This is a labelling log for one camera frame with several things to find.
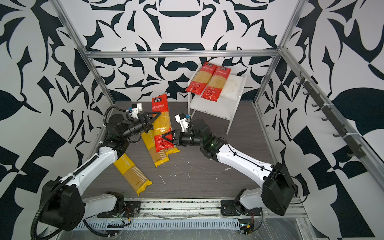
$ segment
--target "black cable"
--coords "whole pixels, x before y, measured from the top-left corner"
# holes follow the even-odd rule
[[[81,168],[79,168],[76,172],[73,173],[74,176],[78,175],[82,170],[84,170],[86,167],[88,167],[92,162],[94,162],[97,159],[97,155],[95,155],[91,160],[89,160],[86,164],[84,164]],[[49,201],[52,197],[54,197],[62,187],[64,187],[70,180],[73,179],[73,176],[69,176],[67,179],[62,181],[53,191],[44,199],[44,201],[40,204],[39,209],[37,210],[35,217],[33,218],[32,225],[31,225],[31,238],[33,240],[47,240],[51,237],[55,236],[59,232],[61,232],[61,228],[57,229],[53,233],[45,236],[45,237],[39,237],[37,235],[37,223],[41,219],[41,216],[44,212],[45,207],[48,205]]]
[[[250,233],[252,233],[254,231],[257,231],[262,226],[262,224],[263,224],[263,209],[261,208],[261,210],[262,210],[262,220],[260,221],[259,226],[256,229],[253,229],[252,231],[250,231],[248,234],[250,234]]]
[[[103,143],[105,143],[105,141],[107,140],[108,133],[109,133],[108,129],[105,129],[105,134],[102,140]]]
[[[130,143],[137,143],[137,142],[139,142],[139,141],[140,141],[140,139],[141,139],[141,133],[140,133],[140,137],[139,137],[139,139],[138,139],[137,141],[131,141],[131,139],[130,139],[130,138],[128,138],[128,142],[130,142]]]
[[[109,227],[109,228],[122,228],[122,227],[126,227],[126,226],[128,226],[128,225],[130,225],[130,224],[131,224],[131,221],[129,221],[129,223],[126,223],[126,224],[124,224],[124,225],[117,225],[117,226],[108,224],[108,227]]]
[[[258,166],[259,168],[261,168],[262,170],[266,170],[266,171],[269,171],[269,172],[273,172],[273,171],[271,171],[271,170],[268,170],[268,169],[266,169],[266,168],[264,168],[264,167],[258,165],[257,163],[255,163],[255,162],[253,162],[253,161],[251,161],[251,160],[249,160],[249,159],[246,159],[245,157],[242,157],[242,156],[238,155],[236,152],[234,152],[234,151],[231,149],[231,147],[230,147],[229,144],[228,144],[228,141],[227,141],[225,138],[223,138],[223,137],[218,137],[218,138],[221,138],[221,139],[224,139],[224,140],[225,140],[226,144],[227,144],[228,147],[229,147],[229,150],[231,150],[231,152],[233,153],[233,155],[236,155],[236,156],[238,156],[238,157],[240,157],[240,158],[242,158],[242,159],[244,159],[244,160],[247,160],[247,161],[250,162],[250,163],[253,163],[254,165],[256,165],[256,166]],[[284,176],[288,176],[288,177],[292,177],[292,178],[298,180],[298,181],[301,183],[301,185],[302,185],[303,187],[305,187],[305,188],[307,189],[307,191],[308,191],[308,187],[307,187],[307,185],[304,184],[300,179],[298,179],[297,177],[288,175],[288,174],[283,174],[280,170],[278,170],[278,171],[279,171],[279,172],[274,172],[274,173],[276,173],[276,174],[280,174],[280,175],[284,175]],[[301,201],[301,202],[299,202],[299,203],[294,203],[294,204],[302,204],[303,202],[305,202],[305,200],[307,200],[307,197],[308,197],[308,195],[305,196],[305,199],[304,199],[303,201]]]
[[[95,234],[95,235],[97,235],[97,236],[99,236],[99,237],[110,237],[110,236],[115,236],[114,234],[112,235],[112,234],[107,234],[107,233],[101,233],[101,232],[98,232],[98,231],[94,230],[94,229],[87,223],[87,221],[86,221],[85,219],[83,220],[83,223],[84,223],[85,227],[88,228],[89,231],[91,231],[91,233],[93,233],[93,234]]]
[[[126,117],[127,117],[128,121],[133,122],[133,117],[131,116],[131,111],[128,110],[128,112],[126,113]]]
[[[107,110],[105,111],[105,113],[104,113],[104,117],[103,117],[103,123],[104,123],[104,126],[105,126],[105,127],[107,127],[107,117],[108,117],[108,113],[109,113],[109,111],[110,111],[112,108],[115,108],[116,110],[119,110],[119,111],[121,111],[121,112],[126,112],[125,110],[120,109],[120,108],[116,107],[115,105],[109,106],[109,108],[107,108]]]

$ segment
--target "wooden floor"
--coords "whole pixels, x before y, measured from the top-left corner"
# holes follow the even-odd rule
[[[128,108],[131,102],[118,102],[119,108]],[[151,103],[143,103],[144,111],[151,111]],[[187,103],[169,103],[170,115],[187,113]],[[236,149],[260,161],[272,163],[263,133],[250,101],[241,101],[228,135],[229,121],[205,113],[196,112],[194,119],[202,118],[212,134],[225,137]],[[173,128],[180,128],[171,117]],[[169,156],[170,161],[155,168],[141,140],[131,143],[127,155],[153,182],[140,198],[225,198],[235,197],[241,189],[253,189],[258,185],[250,178],[229,166],[208,160],[198,147],[179,147],[180,152]],[[137,194],[114,165],[109,166],[87,188],[83,197],[100,195],[105,191],[124,194],[125,198],[137,198]]]

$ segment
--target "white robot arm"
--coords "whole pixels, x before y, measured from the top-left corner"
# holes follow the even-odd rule
[[[240,192],[239,198],[235,199],[238,214],[244,214],[246,209],[259,207],[268,207],[278,215],[285,214],[297,187],[284,165],[277,163],[273,166],[238,151],[224,138],[212,135],[202,119],[189,122],[185,114],[179,114],[175,118],[182,129],[163,134],[164,139],[167,139],[165,136],[172,135],[172,143],[175,145],[199,146],[207,158],[231,166],[260,186]]]
[[[113,108],[125,112],[127,120],[121,114],[114,114],[107,123],[108,113]],[[55,236],[61,230],[71,231],[82,220],[102,212],[111,212],[111,215],[122,213],[124,196],[121,194],[106,192],[86,199],[82,199],[81,196],[104,169],[125,153],[130,137],[153,129],[152,124],[161,113],[140,113],[141,110],[141,104],[127,111],[116,106],[106,110],[104,115],[106,133],[101,146],[98,147],[98,152],[74,172],[59,181],[49,181],[43,186],[40,207],[31,226],[32,239],[45,240]],[[39,237],[36,232],[39,221],[57,227],[58,230],[48,236]]]

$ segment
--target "yellow spaghetti package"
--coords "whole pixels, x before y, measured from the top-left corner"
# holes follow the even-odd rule
[[[121,175],[125,177],[136,191],[137,195],[144,191],[148,185],[152,184],[152,182],[125,153],[115,161],[114,164]]]
[[[212,74],[215,72],[216,68],[217,65],[205,62],[201,69],[196,73],[196,75],[192,79],[186,91],[200,95],[209,80],[211,79]]]
[[[230,68],[226,67],[217,67],[214,72],[211,80],[209,81],[207,88],[205,89],[202,98],[217,102],[217,99],[220,96],[221,91],[224,88],[224,85],[229,77],[231,72]]]
[[[143,139],[145,146],[147,147],[148,152],[156,167],[160,166],[165,162],[168,162],[168,155],[170,155],[171,153],[180,152],[177,147],[162,149],[159,152],[156,152],[155,135],[153,130],[149,131],[148,133],[142,133],[141,138]]]
[[[156,152],[160,152],[162,149],[173,147],[173,143],[161,137],[164,133],[172,131],[166,93],[152,99],[152,111],[161,112],[161,115],[153,123]],[[166,138],[172,141],[171,135],[166,136]]]

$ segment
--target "patterned wallpaper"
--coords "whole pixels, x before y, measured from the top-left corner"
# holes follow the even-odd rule
[[[383,1],[310,0],[288,50],[383,158]],[[259,106],[279,162],[308,185],[322,239],[382,239],[384,192],[281,60]]]
[[[199,64],[206,61],[230,67],[247,76],[242,100],[253,100],[271,57],[115,58],[94,61],[116,101],[150,101],[164,92],[170,101],[186,101],[185,89]]]
[[[297,0],[62,0],[93,51],[277,48]]]
[[[47,0],[1,1],[0,59],[0,238],[30,239],[41,188],[89,157],[110,104]]]
[[[384,158],[383,1],[310,1],[288,49]]]
[[[63,0],[91,51],[276,49],[297,0]],[[210,61],[247,75],[253,100],[270,58],[98,59],[116,101],[148,101],[165,91],[186,101],[187,81]]]

